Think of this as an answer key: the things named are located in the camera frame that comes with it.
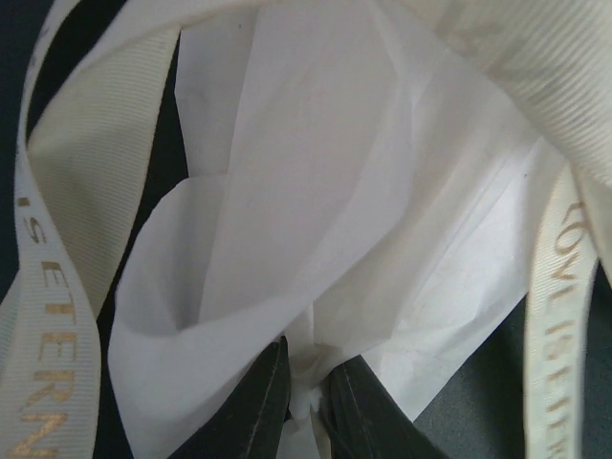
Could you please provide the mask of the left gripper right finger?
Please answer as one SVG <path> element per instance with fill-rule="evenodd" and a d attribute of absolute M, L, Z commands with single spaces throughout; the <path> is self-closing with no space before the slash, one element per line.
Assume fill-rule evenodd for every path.
<path fill-rule="evenodd" d="M 334 458 L 444 458 L 403 414 L 363 358 L 337 366 L 325 380 L 319 413 Z"/>

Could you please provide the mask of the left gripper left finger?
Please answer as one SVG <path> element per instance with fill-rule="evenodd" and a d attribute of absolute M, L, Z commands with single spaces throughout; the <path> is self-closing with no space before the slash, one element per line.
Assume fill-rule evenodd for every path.
<path fill-rule="evenodd" d="M 182 446 L 183 458 L 274 458 L 291 395 L 287 340 L 272 342 L 211 419 Z"/>

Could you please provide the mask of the white flower bouquet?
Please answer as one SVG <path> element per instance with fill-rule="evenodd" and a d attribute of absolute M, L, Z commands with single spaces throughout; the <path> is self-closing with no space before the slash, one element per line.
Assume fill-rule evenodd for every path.
<path fill-rule="evenodd" d="M 285 457 L 364 354 L 410 418 L 523 297 L 559 168 L 509 100 L 541 70 L 533 1 L 274 1 L 181 36 L 187 178 L 140 231 L 110 374 L 137 458 L 166 458 L 273 339 Z"/>

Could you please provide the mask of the cream printed ribbon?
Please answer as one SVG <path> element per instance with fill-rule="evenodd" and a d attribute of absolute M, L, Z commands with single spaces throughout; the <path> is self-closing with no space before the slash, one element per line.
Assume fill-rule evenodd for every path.
<path fill-rule="evenodd" d="M 19 269 L 1 306 L 1 454 L 137 458 L 110 374 L 116 296 L 137 237 L 188 176 L 176 75 L 182 33 L 274 1 L 56 1 L 27 73 L 14 168 Z M 611 266 L 611 5 L 533 1 L 509 100 L 559 168 L 540 212 L 524 326 L 528 458 L 582 455 L 595 272 Z M 363 358 L 383 384 L 371 361 Z M 317 456 L 334 458 L 319 413 Z M 413 419 L 403 414 L 412 422 Z"/>

